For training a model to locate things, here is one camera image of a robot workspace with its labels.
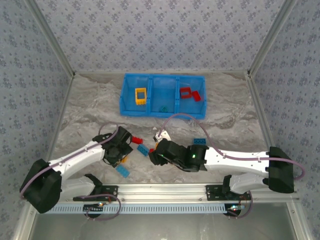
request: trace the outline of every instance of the wall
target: wall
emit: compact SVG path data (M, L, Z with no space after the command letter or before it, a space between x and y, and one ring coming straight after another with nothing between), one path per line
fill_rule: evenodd
M78 71L245 70L284 0L36 0Z
M296 183L320 239L320 2L292 10L254 77L274 141L306 167Z
M11 239L19 188L45 158L69 78L23 0L0 1L0 239Z

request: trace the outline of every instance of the red lego brick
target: red lego brick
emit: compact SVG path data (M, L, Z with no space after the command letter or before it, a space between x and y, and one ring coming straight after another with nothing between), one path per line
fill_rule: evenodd
M198 91L193 91L193 92L192 92L192 96L193 96L193 98L194 98L194 100L195 100L196 102L199 102L199 101L201 100L201 97L200 97Z
M186 86L186 87L180 87L180 97L182 99L189 99L192 97L191 93L191 88Z
M133 142L134 144L143 144L143 143L144 143L144 140L141 139L141 138L138 138L138 137L133 136L133 137L132 137L132 142Z

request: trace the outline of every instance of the floor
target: floor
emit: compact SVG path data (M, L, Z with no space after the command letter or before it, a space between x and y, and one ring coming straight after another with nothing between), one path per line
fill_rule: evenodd
M238 73L183 73L203 75L206 80L207 111L201 122L216 145L229 151L265 151L266 145L252 103L247 82ZM153 136L164 123L162 118L127 117L119 112L119 96L123 73L76 74L71 87L63 124L51 159L62 157L83 147L98 134L105 123L119 123L132 135L143 138L153 148ZM110 133L114 124L108 124L102 133ZM192 145L193 138L205 134L193 120L173 119L166 130L179 145ZM103 161L82 169L73 177L91 173L103 183L205 183L221 182L232 172L212 171L188 173L172 165L155 166L148 157L136 150L128 156L124 166L130 171L127 178Z
M37 214L29 240L43 239L296 240L297 237L285 203L256 203L250 217L243 219L228 219L223 214L120 214L110 221L88 221L83 214Z

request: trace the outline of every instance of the blue plastic bin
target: blue plastic bin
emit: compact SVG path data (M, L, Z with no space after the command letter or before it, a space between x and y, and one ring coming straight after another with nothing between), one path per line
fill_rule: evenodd
M180 98L180 88L190 87L198 91L201 100ZM135 89L146 88L146 104L136 105ZM135 74L124 75L120 113L124 116L168 118L176 113L190 114L194 118L204 119L207 110L206 81L204 76Z

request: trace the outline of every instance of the patterned wallpaper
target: patterned wallpaper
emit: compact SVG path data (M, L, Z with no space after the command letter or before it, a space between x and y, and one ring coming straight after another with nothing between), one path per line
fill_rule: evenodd
M296 183L320 239L320 2L298 1L254 77L273 138L306 167Z
M19 188L45 158L69 78L23 0L0 1L0 239L11 239Z
M76 72L244 70L284 0L36 0Z

